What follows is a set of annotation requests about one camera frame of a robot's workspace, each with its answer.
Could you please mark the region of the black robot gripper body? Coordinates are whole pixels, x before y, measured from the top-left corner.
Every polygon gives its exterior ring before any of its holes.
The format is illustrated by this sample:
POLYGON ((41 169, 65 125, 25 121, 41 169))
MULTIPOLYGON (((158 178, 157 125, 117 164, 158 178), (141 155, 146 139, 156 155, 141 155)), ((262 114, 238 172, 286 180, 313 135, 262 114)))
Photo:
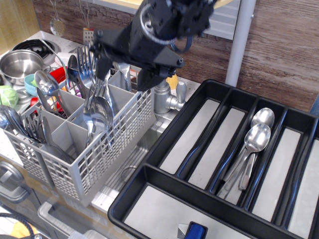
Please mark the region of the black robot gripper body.
POLYGON ((123 28, 97 29, 90 50, 109 53, 112 63, 127 63, 142 69, 167 68, 168 74, 184 66, 184 60, 169 45, 184 34, 183 4, 143 4, 123 28))

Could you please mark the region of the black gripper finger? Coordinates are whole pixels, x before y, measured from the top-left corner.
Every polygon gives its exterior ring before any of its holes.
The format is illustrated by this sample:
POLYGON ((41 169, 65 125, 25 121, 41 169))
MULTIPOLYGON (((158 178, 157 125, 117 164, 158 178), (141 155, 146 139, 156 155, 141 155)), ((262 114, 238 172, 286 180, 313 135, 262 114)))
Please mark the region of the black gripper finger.
POLYGON ((142 69, 138 74, 138 91, 147 91, 168 77, 167 68, 142 69))
POLYGON ((109 53, 95 54, 96 77, 105 80, 105 77, 112 67, 112 55, 109 53))

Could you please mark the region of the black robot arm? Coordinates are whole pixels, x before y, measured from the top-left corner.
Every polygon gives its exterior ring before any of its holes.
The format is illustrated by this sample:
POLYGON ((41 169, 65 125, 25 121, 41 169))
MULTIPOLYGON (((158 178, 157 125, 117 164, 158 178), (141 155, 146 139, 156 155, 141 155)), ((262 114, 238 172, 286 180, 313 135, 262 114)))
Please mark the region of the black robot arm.
POLYGON ((213 0, 145 0, 123 28, 96 29, 90 50, 96 77, 104 80, 114 62, 141 69, 138 91, 146 91, 184 66, 169 45, 176 39, 201 35, 214 12, 213 0))

